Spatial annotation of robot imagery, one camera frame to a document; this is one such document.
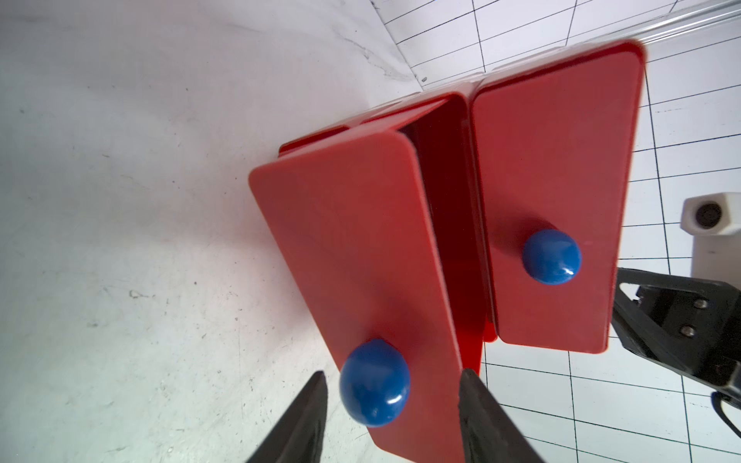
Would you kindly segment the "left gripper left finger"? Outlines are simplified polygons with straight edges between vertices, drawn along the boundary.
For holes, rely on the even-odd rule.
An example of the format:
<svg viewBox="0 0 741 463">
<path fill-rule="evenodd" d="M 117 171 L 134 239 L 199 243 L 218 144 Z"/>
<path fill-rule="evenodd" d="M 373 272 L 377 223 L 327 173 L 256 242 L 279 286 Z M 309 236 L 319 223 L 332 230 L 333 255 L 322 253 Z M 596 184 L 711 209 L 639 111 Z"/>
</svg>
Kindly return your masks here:
<svg viewBox="0 0 741 463">
<path fill-rule="evenodd" d="M 248 463 L 320 462 L 327 416 L 324 372 L 314 372 Z"/>
</svg>

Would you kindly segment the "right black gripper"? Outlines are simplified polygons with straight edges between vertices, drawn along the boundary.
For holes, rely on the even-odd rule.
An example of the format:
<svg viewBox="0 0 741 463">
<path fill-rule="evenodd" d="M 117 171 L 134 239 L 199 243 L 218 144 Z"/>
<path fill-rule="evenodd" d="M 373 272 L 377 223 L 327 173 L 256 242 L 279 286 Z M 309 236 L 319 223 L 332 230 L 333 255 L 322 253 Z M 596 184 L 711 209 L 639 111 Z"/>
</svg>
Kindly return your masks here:
<svg viewBox="0 0 741 463">
<path fill-rule="evenodd" d="M 740 290 L 620 268 L 612 326 L 633 354 L 740 403 Z"/>
</svg>

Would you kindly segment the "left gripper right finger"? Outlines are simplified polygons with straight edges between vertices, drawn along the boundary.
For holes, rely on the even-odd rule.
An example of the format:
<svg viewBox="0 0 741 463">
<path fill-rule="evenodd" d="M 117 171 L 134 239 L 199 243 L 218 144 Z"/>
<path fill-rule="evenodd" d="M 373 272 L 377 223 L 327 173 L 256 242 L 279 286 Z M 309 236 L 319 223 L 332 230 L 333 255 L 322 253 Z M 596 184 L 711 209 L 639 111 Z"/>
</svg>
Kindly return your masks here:
<svg viewBox="0 0 741 463">
<path fill-rule="evenodd" d="M 458 396 L 467 463 L 544 463 L 474 370 L 463 370 Z"/>
</svg>

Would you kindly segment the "red top drawer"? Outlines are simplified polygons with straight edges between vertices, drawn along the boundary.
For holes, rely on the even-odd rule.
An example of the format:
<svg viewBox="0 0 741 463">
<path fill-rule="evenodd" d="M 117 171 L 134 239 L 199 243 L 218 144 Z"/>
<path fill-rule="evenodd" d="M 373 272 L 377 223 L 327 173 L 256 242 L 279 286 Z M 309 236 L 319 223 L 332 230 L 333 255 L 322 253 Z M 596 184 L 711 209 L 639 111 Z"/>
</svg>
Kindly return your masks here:
<svg viewBox="0 0 741 463">
<path fill-rule="evenodd" d="M 646 67 L 623 40 L 492 73 L 471 103 L 499 337 L 608 345 Z"/>
</svg>

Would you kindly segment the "red drawer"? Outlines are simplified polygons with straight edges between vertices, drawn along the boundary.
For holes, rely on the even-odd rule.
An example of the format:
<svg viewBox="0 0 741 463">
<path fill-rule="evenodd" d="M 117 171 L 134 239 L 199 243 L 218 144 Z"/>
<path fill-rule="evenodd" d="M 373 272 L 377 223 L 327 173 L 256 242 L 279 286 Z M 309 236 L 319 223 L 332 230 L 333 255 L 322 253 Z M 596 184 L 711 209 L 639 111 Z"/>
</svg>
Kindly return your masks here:
<svg viewBox="0 0 741 463">
<path fill-rule="evenodd" d="M 646 67 L 623 40 L 492 73 L 471 103 L 499 337 L 608 345 Z"/>
<path fill-rule="evenodd" d="M 409 366 L 401 416 L 371 432 L 415 462 L 460 462 L 458 391 L 493 340 L 469 102 L 417 107 L 256 168 L 249 185 L 331 356 L 375 339 Z"/>
</svg>

